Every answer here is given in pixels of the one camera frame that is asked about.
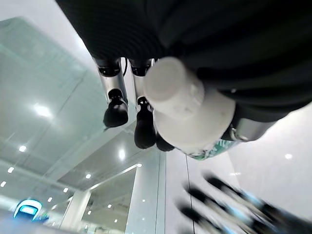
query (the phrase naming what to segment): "blurred object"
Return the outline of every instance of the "blurred object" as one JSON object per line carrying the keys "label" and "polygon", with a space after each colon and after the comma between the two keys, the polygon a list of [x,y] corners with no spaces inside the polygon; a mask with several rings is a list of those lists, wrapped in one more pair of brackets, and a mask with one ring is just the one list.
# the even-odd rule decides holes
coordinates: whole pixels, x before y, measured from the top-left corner
{"label": "blurred object", "polygon": [[[204,176],[206,181],[233,198],[239,205],[248,208],[242,211],[234,206],[219,202],[200,189],[190,186],[187,192],[201,201],[203,205],[223,218],[225,223],[233,223],[248,234],[311,234],[312,223],[300,219],[291,213],[277,208],[243,190],[236,189],[214,175]],[[211,221],[191,207],[178,205],[180,211],[192,219],[202,229],[213,234],[235,234],[236,232],[222,223]]]}

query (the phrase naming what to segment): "ceiling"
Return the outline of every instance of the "ceiling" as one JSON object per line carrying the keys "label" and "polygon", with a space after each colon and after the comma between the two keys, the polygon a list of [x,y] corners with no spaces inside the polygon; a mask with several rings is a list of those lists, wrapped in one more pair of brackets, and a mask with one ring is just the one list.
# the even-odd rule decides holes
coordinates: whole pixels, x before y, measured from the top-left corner
{"label": "ceiling", "polygon": [[[132,100],[129,70],[125,82]],[[104,131],[106,107],[94,63],[55,2],[2,0],[0,182],[7,183],[0,195],[16,200],[34,197],[47,209],[59,204],[55,211],[63,213],[61,204],[75,190],[88,189],[140,162],[146,151],[134,144],[133,104],[126,125]],[[27,148],[21,152],[20,146]],[[124,160],[118,157],[121,149]],[[15,170],[10,174],[11,166]],[[121,176],[109,195],[99,187],[92,195],[98,211],[87,218],[109,217],[100,205],[115,203],[110,212],[126,219],[133,182],[115,185],[133,179]],[[70,190],[64,193],[64,187]]]}

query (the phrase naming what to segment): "ceiling light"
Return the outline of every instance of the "ceiling light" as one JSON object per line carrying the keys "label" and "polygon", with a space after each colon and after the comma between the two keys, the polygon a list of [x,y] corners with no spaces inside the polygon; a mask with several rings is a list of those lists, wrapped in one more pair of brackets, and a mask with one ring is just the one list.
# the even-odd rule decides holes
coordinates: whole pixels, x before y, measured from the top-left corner
{"label": "ceiling light", "polygon": [[6,184],[6,181],[3,181],[1,184],[0,184],[0,187],[4,187],[5,186],[5,184]]}
{"label": "ceiling light", "polygon": [[21,152],[25,152],[26,149],[27,149],[27,147],[24,146],[24,145],[21,145],[21,146],[19,147],[19,151],[21,151]]}
{"label": "ceiling light", "polygon": [[124,151],[124,150],[119,150],[119,158],[120,158],[121,160],[124,160],[125,157],[126,157],[125,151]]}
{"label": "ceiling light", "polygon": [[9,169],[8,169],[8,173],[12,173],[14,171],[14,167],[10,167]]}
{"label": "ceiling light", "polygon": [[291,154],[286,154],[285,155],[285,159],[292,159],[293,158],[293,155],[291,155]]}
{"label": "ceiling light", "polygon": [[38,103],[36,103],[34,109],[39,116],[51,117],[51,112],[46,106],[40,106]]}

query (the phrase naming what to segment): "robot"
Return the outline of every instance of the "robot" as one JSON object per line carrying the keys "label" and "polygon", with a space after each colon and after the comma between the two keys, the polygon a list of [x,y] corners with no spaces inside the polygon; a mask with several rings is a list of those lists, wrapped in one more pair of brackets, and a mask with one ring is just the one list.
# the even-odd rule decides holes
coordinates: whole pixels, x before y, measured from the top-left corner
{"label": "robot", "polygon": [[129,61],[141,149],[156,144],[203,160],[259,139],[312,101],[310,2],[57,3],[98,67],[107,128],[128,121],[121,58]]}

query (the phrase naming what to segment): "white pillar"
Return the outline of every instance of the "white pillar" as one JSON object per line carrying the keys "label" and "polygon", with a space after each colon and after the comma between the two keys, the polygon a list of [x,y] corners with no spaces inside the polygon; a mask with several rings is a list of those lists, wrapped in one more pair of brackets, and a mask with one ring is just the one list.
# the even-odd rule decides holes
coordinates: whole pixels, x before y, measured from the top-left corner
{"label": "white pillar", "polygon": [[88,205],[90,196],[90,191],[77,191],[74,193],[60,225],[61,229],[78,231],[79,223]]}

